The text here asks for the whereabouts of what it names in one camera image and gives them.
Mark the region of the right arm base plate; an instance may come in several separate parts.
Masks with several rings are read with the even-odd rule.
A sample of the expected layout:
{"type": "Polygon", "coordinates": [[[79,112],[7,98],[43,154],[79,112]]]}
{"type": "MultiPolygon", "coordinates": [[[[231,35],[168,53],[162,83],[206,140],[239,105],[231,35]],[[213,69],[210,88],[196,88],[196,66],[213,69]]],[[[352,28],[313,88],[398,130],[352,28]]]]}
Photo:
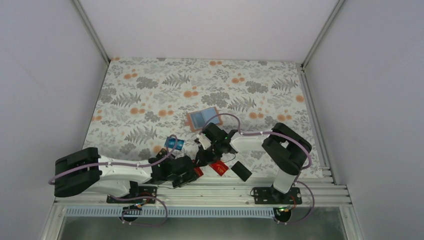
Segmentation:
{"type": "Polygon", "coordinates": [[[294,205],[302,204],[299,187],[291,187],[288,193],[281,193],[272,187],[253,187],[251,196],[256,205],[294,205]]]}

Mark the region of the blue VIP card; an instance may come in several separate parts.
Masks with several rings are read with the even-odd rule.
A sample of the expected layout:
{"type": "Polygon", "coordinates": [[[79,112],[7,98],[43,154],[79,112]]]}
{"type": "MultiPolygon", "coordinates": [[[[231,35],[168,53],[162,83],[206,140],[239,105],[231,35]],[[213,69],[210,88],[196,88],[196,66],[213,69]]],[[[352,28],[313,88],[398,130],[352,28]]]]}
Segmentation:
{"type": "Polygon", "coordinates": [[[210,107],[210,108],[207,108],[207,109],[203,109],[200,113],[201,113],[205,122],[210,120],[209,123],[214,123],[214,124],[220,123],[220,119],[219,119],[218,116],[213,118],[213,116],[218,114],[215,108],[210,107]]]}

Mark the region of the red VIP card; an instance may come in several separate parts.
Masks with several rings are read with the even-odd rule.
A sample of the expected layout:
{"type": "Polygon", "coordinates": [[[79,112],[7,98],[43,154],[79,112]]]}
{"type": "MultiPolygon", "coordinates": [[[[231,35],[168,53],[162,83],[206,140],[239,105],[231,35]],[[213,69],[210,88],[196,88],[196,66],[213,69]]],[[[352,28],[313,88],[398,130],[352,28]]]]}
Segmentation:
{"type": "Polygon", "coordinates": [[[198,178],[202,177],[204,175],[202,169],[200,167],[195,167],[194,172],[197,175],[198,178]]]}
{"type": "Polygon", "coordinates": [[[221,160],[218,160],[215,163],[212,163],[209,165],[220,177],[222,177],[228,170],[229,167],[222,162],[221,160]]]}

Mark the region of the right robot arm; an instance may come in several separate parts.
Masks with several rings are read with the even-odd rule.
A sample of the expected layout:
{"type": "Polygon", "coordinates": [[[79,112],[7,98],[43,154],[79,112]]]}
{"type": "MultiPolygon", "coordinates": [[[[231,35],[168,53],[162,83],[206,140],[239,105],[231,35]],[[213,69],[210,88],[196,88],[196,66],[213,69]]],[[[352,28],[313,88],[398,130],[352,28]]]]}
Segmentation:
{"type": "Polygon", "coordinates": [[[242,132],[233,129],[229,132],[214,123],[209,123],[198,135],[194,164],[203,167],[215,164],[224,154],[238,154],[244,151],[263,151],[279,168],[271,186],[271,198],[278,204],[290,197],[290,189],[305,168],[311,165],[311,144],[287,125],[278,122],[270,130],[242,132]]]}

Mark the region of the brown leather card holder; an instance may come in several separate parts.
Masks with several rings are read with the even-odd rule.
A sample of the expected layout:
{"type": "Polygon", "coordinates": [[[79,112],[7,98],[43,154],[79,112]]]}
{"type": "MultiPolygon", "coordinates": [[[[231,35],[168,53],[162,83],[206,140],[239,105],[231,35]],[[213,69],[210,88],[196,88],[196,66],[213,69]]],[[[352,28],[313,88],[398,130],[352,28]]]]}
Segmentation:
{"type": "Polygon", "coordinates": [[[203,127],[209,123],[214,123],[218,126],[223,124],[220,116],[217,116],[218,109],[214,107],[205,108],[202,110],[197,110],[189,112],[186,114],[186,126],[190,127],[192,132],[200,131],[203,127]]]}

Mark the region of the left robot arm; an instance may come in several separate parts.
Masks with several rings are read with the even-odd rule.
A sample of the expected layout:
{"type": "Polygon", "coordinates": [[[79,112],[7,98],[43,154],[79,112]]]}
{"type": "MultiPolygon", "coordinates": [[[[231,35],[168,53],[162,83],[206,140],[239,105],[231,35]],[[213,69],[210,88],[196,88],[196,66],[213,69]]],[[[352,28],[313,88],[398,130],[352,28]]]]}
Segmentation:
{"type": "Polygon", "coordinates": [[[131,203],[144,194],[143,184],[171,183],[179,188],[201,175],[189,156],[175,157],[165,149],[147,160],[129,161],[100,155],[96,147],[88,147],[56,160],[55,174],[48,183],[57,198],[88,192],[131,203]]]}

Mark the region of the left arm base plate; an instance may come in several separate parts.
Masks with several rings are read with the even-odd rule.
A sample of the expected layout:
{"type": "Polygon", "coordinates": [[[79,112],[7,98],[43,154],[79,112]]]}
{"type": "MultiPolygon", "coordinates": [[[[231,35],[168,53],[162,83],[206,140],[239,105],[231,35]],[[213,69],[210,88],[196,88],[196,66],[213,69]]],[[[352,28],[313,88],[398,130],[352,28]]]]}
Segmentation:
{"type": "Polygon", "coordinates": [[[141,198],[141,197],[156,197],[158,187],[157,186],[139,186],[138,190],[135,192],[130,192],[129,194],[120,197],[120,199],[115,199],[111,196],[107,196],[106,202],[108,204],[155,204],[155,199],[150,198],[141,198]]]}

